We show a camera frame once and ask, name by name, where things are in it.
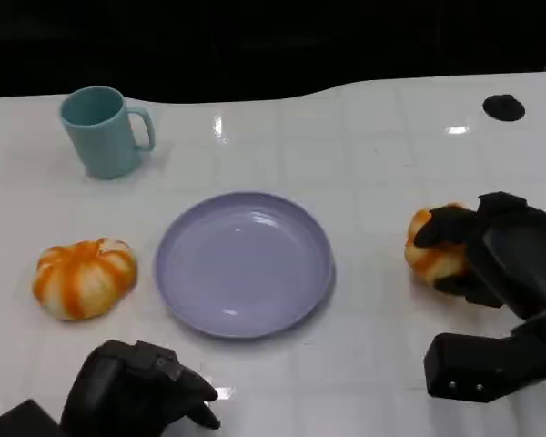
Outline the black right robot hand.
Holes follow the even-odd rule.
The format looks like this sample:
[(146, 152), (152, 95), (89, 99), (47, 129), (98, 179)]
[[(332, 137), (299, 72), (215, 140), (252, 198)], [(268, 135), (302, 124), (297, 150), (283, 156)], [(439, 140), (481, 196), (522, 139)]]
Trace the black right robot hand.
[(458, 203), (421, 209), (411, 219), (405, 259), (433, 289), (523, 319), (546, 311), (546, 212), (498, 191), (477, 209)]

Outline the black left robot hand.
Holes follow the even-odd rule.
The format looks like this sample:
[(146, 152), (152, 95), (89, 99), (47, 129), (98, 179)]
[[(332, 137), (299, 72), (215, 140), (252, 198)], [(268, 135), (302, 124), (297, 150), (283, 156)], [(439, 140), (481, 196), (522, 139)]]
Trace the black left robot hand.
[(160, 436), (182, 418), (217, 430), (215, 388), (174, 351), (144, 341), (108, 340), (87, 356), (67, 396), (68, 436)]

